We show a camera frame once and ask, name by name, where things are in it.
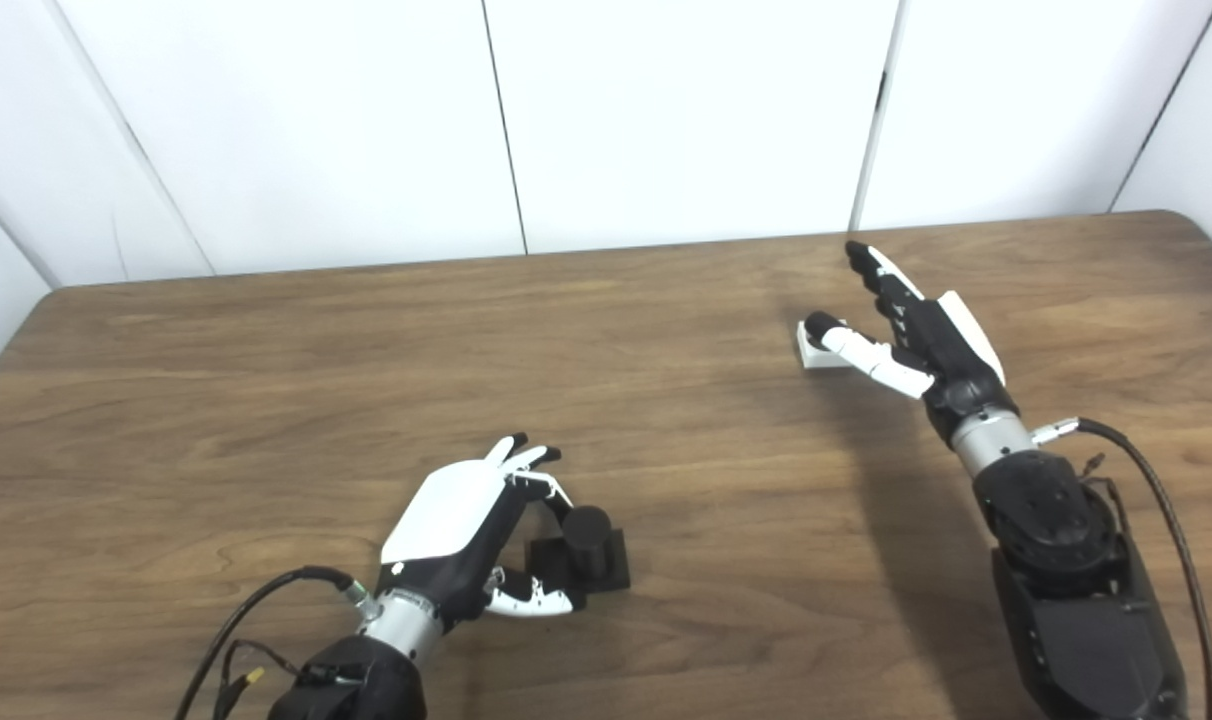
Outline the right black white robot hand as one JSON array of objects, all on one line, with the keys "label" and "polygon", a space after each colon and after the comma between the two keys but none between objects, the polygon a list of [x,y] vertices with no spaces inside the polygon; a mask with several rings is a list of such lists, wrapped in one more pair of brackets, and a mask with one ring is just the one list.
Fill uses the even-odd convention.
[{"label": "right black white robot hand", "polygon": [[824,312],[804,319],[810,345],[830,352],[859,372],[924,402],[941,441],[953,445],[964,421],[982,413],[1017,413],[1002,364],[957,292],[930,299],[876,247],[845,242],[850,269],[874,296],[893,341],[870,335]]}]

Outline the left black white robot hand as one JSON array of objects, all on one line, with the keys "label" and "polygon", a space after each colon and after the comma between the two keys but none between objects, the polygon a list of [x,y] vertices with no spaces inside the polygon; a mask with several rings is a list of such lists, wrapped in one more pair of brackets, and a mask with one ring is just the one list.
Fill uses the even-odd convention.
[{"label": "left black white robot hand", "polygon": [[451,462],[421,482],[381,548],[377,596],[415,594],[444,632],[486,611],[545,618],[585,608],[584,592],[498,562],[530,503],[542,502],[559,521],[574,507],[558,479],[539,470],[560,450],[527,441],[524,433],[501,438],[486,456]]}]

